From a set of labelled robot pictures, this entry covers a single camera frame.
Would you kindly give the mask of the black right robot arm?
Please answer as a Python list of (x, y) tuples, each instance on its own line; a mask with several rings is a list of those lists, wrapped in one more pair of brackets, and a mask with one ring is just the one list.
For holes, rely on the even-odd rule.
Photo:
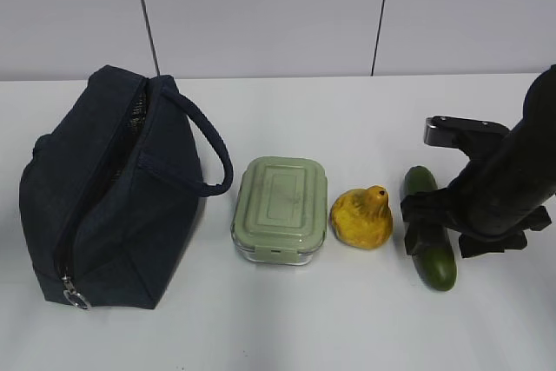
[(426, 120), (425, 144), (458, 149), (469, 159), (444, 189), (403, 198), (408, 255), (439, 247), (431, 228), (459, 233), (460, 254), (471, 258), (527, 245), (526, 231), (551, 223), (544, 202), (555, 193), (555, 69), (541, 73), (526, 93), (512, 128), (449, 116)]

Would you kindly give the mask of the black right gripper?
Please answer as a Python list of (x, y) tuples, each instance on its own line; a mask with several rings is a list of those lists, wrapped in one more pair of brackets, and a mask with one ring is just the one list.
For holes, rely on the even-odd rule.
[(549, 143), (513, 130), (488, 158), (470, 161), (446, 188), (404, 198), (406, 253), (441, 246), (441, 226), (460, 233), (464, 259), (522, 250), (527, 230), (549, 226), (548, 199)]

